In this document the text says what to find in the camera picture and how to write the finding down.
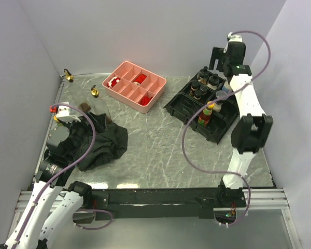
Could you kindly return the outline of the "white salt bottle black cap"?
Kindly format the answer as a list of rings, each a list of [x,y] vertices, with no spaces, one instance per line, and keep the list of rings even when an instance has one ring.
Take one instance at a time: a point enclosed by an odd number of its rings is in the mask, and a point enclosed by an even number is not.
[[[209,87],[212,90],[216,90],[218,88],[219,84],[220,84],[220,78],[219,78],[218,74],[210,75],[210,77],[208,78],[208,81],[207,81],[207,87]]]

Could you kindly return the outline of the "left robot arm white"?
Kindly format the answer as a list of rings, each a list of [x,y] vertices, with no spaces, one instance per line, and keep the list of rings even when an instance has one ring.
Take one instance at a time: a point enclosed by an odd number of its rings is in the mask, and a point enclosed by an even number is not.
[[[32,195],[19,223],[11,236],[0,248],[49,248],[54,233],[61,228],[79,209],[86,209],[93,203],[92,187],[82,182],[74,182],[61,204],[52,212],[51,207],[60,194],[72,168],[82,161],[91,151],[96,136],[92,119],[85,113],[85,121],[80,126],[89,126],[92,140],[86,152],[68,165],[60,165],[47,158],[39,167]]]

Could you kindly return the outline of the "brown spice bottle black cap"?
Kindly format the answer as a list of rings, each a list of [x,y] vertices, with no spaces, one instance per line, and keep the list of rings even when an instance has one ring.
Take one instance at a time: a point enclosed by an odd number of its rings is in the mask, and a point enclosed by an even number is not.
[[[197,80],[204,85],[207,84],[209,77],[210,71],[207,66],[203,67],[197,74]]]

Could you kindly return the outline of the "blue label white granule bottle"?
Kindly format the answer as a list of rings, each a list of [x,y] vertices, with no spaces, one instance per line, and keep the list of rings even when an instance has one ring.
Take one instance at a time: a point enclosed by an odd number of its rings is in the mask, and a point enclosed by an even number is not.
[[[231,88],[230,84],[227,81],[223,84],[222,91],[224,91],[226,93],[231,93],[232,92],[232,88]]]

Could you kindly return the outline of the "glass oil bottle gold spout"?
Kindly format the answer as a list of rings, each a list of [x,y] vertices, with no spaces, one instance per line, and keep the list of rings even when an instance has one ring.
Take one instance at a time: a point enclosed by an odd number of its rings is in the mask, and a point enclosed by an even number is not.
[[[99,90],[96,88],[96,85],[93,85],[91,87],[91,95],[94,97],[94,98],[98,98],[99,97]]]

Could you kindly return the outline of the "clear lid seasoning jar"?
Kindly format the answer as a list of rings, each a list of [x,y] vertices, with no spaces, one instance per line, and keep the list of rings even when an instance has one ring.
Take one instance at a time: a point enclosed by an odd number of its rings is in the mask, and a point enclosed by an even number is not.
[[[225,96],[227,96],[227,93],[225,91],[222,91],[222,90],[217,91],[215,94],[216,99],[218,99],[220,97],[225,97]],[[213,110],[216,112],[220,112],[224,102],[225,102],[225,99],[215,101],[215,105],[214,105]]]

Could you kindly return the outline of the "dark spice jar black lid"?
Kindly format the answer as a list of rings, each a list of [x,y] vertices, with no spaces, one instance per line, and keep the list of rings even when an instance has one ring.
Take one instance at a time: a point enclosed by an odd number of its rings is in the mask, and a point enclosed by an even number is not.
[[[193,97],[194,97],[196,100],[200,100],[201,97],[202,97],[202,95],[203,95],[203,93],[202,93],[201,90],[196,90],[196,91],[194,91]]]

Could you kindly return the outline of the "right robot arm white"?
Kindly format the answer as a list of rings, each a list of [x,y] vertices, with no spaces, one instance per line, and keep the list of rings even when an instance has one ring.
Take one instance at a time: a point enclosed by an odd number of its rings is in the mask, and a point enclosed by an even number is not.
[[[243,177],[260,148],[264,147],[273,118],[265,113],[257,98],[252,82],[252,72],[243,64],[246,45],[239,40],[230,39],[224,48],[213,48],[209,68],[223,72],[232,89],[238,106],[239,121],[231,134],[233,154],[228,173],[222,177],[226,189],[217,193],[217,202],[229,206],[235,200],[230,189],[243,187]]]

